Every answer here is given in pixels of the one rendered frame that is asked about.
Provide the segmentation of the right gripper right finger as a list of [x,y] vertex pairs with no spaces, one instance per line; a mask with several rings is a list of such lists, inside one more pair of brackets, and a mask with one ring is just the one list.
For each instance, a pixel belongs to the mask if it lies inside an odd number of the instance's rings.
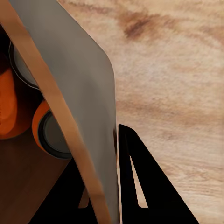
[[[119,124],[123,224],[199,224],[138,134]],[[132,158],[148,208],[138,205]]]

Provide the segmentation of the trash can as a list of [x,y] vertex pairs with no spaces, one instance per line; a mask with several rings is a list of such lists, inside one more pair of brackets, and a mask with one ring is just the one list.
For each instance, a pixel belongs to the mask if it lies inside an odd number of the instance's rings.
[[[78,208],[90,199],[98,224],[120,224],[115,80],[107,54],[56,0],[0,0],[0,50],[8,59],[10,41],[77,164],[85,185]],[[0,140],[0,224],[29,224],[71,160],[42,151],[32,128]]]

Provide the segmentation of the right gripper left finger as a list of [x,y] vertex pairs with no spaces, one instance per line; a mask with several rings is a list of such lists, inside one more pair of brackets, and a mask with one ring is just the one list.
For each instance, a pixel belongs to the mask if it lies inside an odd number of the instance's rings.
[[89,199],[78,208],[85,185],[72,158],[29,224],[98,224]]

